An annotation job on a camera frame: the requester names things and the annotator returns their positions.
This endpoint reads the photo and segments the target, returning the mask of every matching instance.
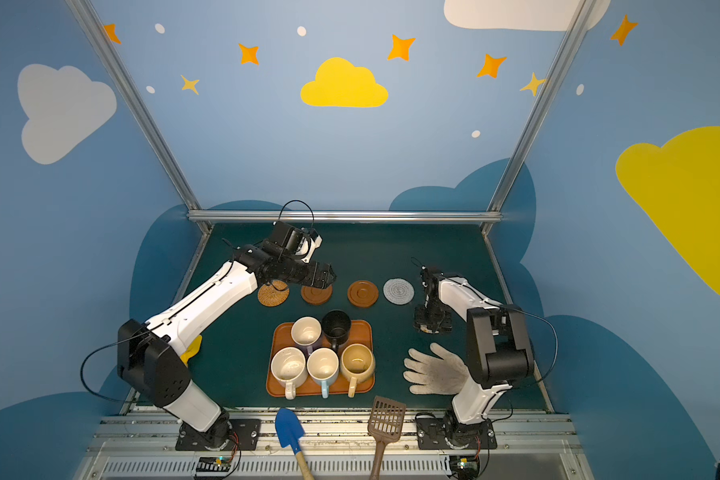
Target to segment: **gray work glove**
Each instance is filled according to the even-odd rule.
[[[437,343],[431,343],[429,349],[440,358],[425,355],[418,350],[409,349],[408,354],[413,358],[405,359],[405,367],[413,370],[404,372],[403,377],[411,383],[411,393],[417,395],[455,395],[469,377],[469,370],[455,353],[449,352]]]

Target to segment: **wall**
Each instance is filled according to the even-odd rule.
[[[0,2],[0,479],[71,478],[119,409],[80,362],[170,304],[199,239],[179,203],[64,1]],[[123,398],[114,361],[86,378]]]
[[[552,3],[94,1],[202,206],[327,210],[508,158],[578,2]]]
[[[637,24],[626,37],[625,15]],[[513,300],[557,326],[547,385],[595,477],[711,478],[720,0],[614,0],[585,37],[503,213],[491,241]],[[552,341],[533,328],[544,371]]]

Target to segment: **orange serving tray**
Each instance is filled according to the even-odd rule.
[[[275,356],[275,354],[278,353],[280,350],[286,348],[287,346],[296,346],[293,338],[291,338],[292,326],[293,322],[281,323],[275,329],[275,335],[272,337],[272,351],[269,353],[270,363],[272,362],[272,358]],[[346,346],[353,343],[362,343],[367,348],[371,349],[371,351],[373,352],[373,334],[371,332],[370,323],[366,322],[365,320],[352,321],[352,328],[349,330],[349,340],[347,340],[347,342],[342,348],[338,349],[338,357],[341,358],[342,352],[344,351]],[[325,336],[323,336],[322,338],[322,346],[331,346],[331,344],[326,340]],[[275,380],[275,377],[272,376],[272,370],[269,369],[269,366],[267,366],[266,371],[266,390],[269,395],[274,397],[285,397],[286,388],[280,385],[277,380]],[[373,388],[373,384],[375,383],[375,381],[376,374],[374,372],[370,379],[358,384],[357,388],[355,389],[355,394],[366,393],[368,390]],[[330,386],[330,388],[328,388],[328,394],[334,395],[341,393],[343,393],[344,395],[349,393],[349,380],[344,378],[344,375],[339,373],[336,381],[333,383],[333,385]],[[296,389],[296,396],[307,395],[322,395],[320,385],[315,383],[315,381],[312,380],[310,376],[307,377],[306,382],[304,382],[302,386]]]

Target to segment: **yellow cloud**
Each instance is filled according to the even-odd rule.
[[[637,144],[616,162],[624,190],[720,295],[720,127],[696,128],[659,148]]]
[[[313,107],[378,107],[388,96],[370,70],[338,57],[326,60],[315,81],[302,87],[302,100]]]

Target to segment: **round coaster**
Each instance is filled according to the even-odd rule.
[[[302,298],[310,305],[322,305],[331,298],[331,295],[333,295],[333,285],[328,285],[326,289],[313,286],[302,287]]]
[[[378,288],[367,280],[358,280],[349,286],[347,290],[349,302],[354,306],[368,308],[376,303],[378,299]]]
[[[259,289],[259,302],[264,306],[278,306],[286,301],[289,293],[288,283],[275,280],[271,285],[262,285]]]
[[[405,305],[413,300],[413,285],[402,278],[392,278],[384,284],[384,296],[395,305]]]

